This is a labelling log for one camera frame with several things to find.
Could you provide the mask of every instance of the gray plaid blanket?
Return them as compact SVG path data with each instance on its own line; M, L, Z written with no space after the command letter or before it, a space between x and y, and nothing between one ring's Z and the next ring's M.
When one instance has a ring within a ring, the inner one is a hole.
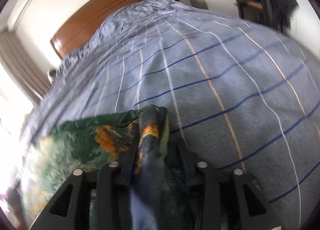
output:
M252 172L287 229L320 198L320 64L283 34L174 0L108 17L62 61L22 144L67 120L154 104L171 137L217 168Z

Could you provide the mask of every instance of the drawer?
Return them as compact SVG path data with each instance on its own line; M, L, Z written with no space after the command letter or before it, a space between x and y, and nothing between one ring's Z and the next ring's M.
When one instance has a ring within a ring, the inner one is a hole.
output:
M209 10L214 10L232 17L239 17L236 0L205 0Z

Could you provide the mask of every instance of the headboard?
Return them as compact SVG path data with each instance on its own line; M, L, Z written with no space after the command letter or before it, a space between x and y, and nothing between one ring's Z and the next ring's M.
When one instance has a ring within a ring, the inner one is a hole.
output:
M51 45L60 58L86 43L115 10L143 0L90 0L56 32Z

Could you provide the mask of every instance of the curtain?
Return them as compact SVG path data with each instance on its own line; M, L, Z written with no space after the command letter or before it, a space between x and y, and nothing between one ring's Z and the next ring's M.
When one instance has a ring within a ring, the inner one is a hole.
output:
M19 39L7 30L0 33L0 64L30 101L39 104L51 84Z

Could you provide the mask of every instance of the silver screw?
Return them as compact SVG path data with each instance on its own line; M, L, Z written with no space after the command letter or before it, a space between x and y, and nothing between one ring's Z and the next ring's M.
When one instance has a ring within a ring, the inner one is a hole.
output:
M119 164L120 163L118 161L112 161L112 162L109 163L109 167L110 168L116 168L116 167L119 166Z
M204 161L200 161L197 164L198 168L206 168L208 166L208 164Z
M233 173L236 174L237 176L241 176L243 174L243 171L242 169L235 169Z
M80 176L83 173L82 169L75 169L73 171L73 175L75 176Z

